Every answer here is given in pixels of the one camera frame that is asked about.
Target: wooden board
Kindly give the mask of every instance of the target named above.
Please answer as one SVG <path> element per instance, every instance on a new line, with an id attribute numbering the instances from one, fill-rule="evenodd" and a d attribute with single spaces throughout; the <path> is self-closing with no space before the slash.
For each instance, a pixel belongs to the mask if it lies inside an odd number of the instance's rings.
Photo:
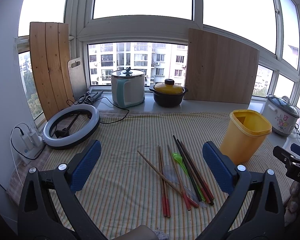
<path id="1" fill-rule="evenodd" d="M 38 97 L 42 110 L 47 120 L 58 112 L 58 106 L 54 98 L 50 76 L 45 43 L 45 23 L 30 23 L 30 58 L 37 88 Z"/>
<path id="2" fill-rule="evenodd" d="M 68 71 L 68 61 L 70 60 L 68 36 L 69 36 L 68 24 L 58 23 L 59 53 L 60 53 L 60 65 L 61 65 L 61 71 L 63 76 L 63 83 L 66 89 L 67 98 L 74 102 L 75 100 L 72 92 L 70 76 Z"/>
<path id="3" fill-rule="evenodd" d="M 259 50 L 207 31 L 189 29 L 186 100 L 249 104 Z"/>
<path id="4" fill-rule="evenodd" d="M 58 23 L 46 23 L 46 52 L 50 81 L 59 111 L 68 107 L 60 65 Z"/>

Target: electric pot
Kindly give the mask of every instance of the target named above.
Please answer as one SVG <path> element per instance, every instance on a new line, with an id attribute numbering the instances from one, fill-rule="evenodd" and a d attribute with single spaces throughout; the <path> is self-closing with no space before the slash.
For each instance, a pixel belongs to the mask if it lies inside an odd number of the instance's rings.
<path id="1" fill-rule="evenodd" d="M 274 95 L 267 95 L 266 98 L 262 115 L 271 123 L 274 132 L 289 136 L 300 117 L 298 111 L 287 100 Z"/>
<path id="2" fill-rule="evenodd" d="M 164 83 L 149 87 L 149 90 L 153 92 L 154 101 L 163 107 L 180 105 L 183 95 L 188 92 L 187 88 L 175 85 L 173 79 L 166 79 Z"/>
<path id="3" fill-rule="evenodd" d="M 145 73 L 128 67 L 111 73 L 113 102 L 121 108 L 136 106 L 145 100 Z"/>

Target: blue gripper pad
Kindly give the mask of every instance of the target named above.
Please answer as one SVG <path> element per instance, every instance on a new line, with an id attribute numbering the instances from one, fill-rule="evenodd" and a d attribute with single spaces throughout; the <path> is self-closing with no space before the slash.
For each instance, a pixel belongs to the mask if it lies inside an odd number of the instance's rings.
<path id="1" fill-rule="evenodd" d="M 237 179 L 234 163 L 212 141 L 203 145 L 202 155 L 221 190 L 231 195 Z"/>
<path id="2" fill-rule="evenodd" d="M 100 155 L 101 143 L 97 140 L 91 140 L 81 153 L 72 158 L 68 169 L 71 192 L 75 193 L 82 190 Z"/>
<path id="3" fill-rule="evenodd" d="M 291 144 L 290 150 L 300 156 L 300 146 L 298 144 L 295 143 Z"/>

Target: white slow cooker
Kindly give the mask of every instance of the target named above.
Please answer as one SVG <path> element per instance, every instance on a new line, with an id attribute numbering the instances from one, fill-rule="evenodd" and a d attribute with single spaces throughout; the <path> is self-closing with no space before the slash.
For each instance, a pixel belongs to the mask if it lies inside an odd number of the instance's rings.
<path id="1" fill-rule="evenodd" d="M 266 98 L 262 115 L 271 123 L 272 131 L 282 136 L 289 136 L 300 117 L 298 111 L 282 98 L 274 95 L 267 95 Z"/>
<path id="2" fill-rule="evenodd" d="M 145 73 L 128 67 L 111 73 L 113 102 L 121 108 L 136 106 L 145 100 Z"/>

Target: yellow pot lid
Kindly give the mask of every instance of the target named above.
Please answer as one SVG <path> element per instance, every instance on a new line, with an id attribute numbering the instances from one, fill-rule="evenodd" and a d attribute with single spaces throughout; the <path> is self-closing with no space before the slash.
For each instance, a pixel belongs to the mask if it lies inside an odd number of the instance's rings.
<path id="1" fill-rule="evenodd" d="M 164 83 L 156 84 L 154 90 L 167 95 L 178 95 L 183 93 L 183 88 L 175 85 L 173 79 L 166 79 Z"/>

